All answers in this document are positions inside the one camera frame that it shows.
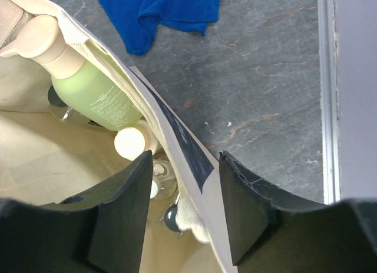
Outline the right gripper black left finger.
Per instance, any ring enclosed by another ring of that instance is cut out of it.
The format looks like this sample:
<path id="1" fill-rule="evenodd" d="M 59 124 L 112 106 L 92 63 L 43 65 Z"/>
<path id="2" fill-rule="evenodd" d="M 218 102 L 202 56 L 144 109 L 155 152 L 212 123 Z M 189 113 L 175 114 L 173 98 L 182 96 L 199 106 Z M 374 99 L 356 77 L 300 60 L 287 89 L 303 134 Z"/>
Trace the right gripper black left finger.
<path id="1" fill-rule="evenodd" d="M 138 272 L 152 170 L 147 151 L 58 204 L 1 199 L 1 271 Z"/>

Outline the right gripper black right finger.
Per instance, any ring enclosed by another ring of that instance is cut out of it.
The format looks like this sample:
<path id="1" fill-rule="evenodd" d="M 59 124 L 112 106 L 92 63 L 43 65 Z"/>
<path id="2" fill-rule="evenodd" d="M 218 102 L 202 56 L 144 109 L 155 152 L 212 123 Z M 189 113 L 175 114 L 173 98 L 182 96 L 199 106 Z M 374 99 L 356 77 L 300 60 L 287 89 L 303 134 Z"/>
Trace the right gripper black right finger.
<path id="1" fill-rule="evenodd" d="M 219 158 L 232 263 L 239 272 L 375 272 L 376 200 L 317 203 Z"/>

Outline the clear square bottle back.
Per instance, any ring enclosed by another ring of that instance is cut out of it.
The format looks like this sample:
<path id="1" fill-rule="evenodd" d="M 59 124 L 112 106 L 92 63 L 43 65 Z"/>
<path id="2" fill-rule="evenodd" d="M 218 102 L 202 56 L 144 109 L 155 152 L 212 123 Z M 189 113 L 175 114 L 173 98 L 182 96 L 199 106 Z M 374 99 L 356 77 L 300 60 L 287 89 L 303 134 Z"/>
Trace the clear square bottle back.
<path id="1" fill-rule="evenodd" d="M 177 238 L 180 239 L 183 235 L 183 231 L 180 230 L 176 223 L 176 215 L 178 211 L 178 202 L 180 199 L 180 194 L 177 194 L 172 203 L 168 206 L 168 208 L 164 211 L 164 215 L 158 220 L 160 223 L 164 223 L 164 225 L 172 232 L 177 234 Z"/>

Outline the silver round bottle white cap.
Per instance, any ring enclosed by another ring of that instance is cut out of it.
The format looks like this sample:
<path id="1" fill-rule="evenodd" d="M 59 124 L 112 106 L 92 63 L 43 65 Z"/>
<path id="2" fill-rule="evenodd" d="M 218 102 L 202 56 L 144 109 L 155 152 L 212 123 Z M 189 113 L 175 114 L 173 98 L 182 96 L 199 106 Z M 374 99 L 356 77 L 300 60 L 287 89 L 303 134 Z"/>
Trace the silver round bottle white cap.
<path id="1" fill-rule="evenodd" d="M 150 199 L 168 199 L 176 192 L 176 190 L 176 175 L 170 162 L 166 159 L 155 159 L 153 161 L 153 178 Z"/>

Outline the beige jar wide lid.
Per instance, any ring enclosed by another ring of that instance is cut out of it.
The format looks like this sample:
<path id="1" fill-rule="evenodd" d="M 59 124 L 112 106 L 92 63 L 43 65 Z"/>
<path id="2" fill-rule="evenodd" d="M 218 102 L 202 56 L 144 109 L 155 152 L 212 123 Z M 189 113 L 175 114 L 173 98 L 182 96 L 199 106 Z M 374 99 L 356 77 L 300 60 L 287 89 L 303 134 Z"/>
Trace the beige jar wide lid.
<path id="1" fill-rule="evenodd" d="M 114 138 L 117 153 L 129 160 L 135 160 L 144 151 L 151 150 L 153 155 L 161 148 L 157 137 L 146 120 L 139 120 L 134 126 L 118 131 Z"/>

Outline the beige canvas tote bag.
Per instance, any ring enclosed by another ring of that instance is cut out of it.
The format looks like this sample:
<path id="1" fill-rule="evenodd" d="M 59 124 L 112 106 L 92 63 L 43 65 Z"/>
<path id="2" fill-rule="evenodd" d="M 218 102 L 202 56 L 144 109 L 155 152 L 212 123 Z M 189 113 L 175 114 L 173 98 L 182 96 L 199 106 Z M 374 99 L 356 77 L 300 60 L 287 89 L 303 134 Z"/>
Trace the beige canvas tote bag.
<path id="1" fill-rule="evenodd" d="M 1 45 L 13 41 L 38 15 L 55 17 L 65 42 L 130 98 L 161 144 L 154 155 L 151 152 L 153 161 L 166 159 L 174 169 L 176 192 L 165 200 L 150 199 L 138 272 L 236 272 L 217 159 L 138 68 L 123 64 L 59 5 L 49 0 L 1 0 Z M 56 118 L 47 100 L 50 86 L 50 74 L 35 61 L 21 56 L 1 59 L 1 199 L 58 204 L 132 163 L 116 153 L 114 134 Z M 180 239 L 158 221 L 177 194 Z"/>

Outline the green bottle beige flip cap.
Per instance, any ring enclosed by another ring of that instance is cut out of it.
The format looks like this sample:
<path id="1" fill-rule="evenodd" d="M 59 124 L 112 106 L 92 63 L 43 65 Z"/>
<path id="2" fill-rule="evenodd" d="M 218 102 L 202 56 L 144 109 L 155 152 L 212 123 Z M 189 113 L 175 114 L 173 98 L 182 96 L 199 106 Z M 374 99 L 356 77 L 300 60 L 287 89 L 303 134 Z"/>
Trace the green bottle beige flip cap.
<path id="1" fill-rule="evenodd" d="M 51 75 L 63 102 L 104 128 L 119 131 L 142 117 L 108 76 L 65 42 L 53 16 L 32 18 L 15 40 L 1 49 L 3 58 L 15 55 L 40 64 Z"/>

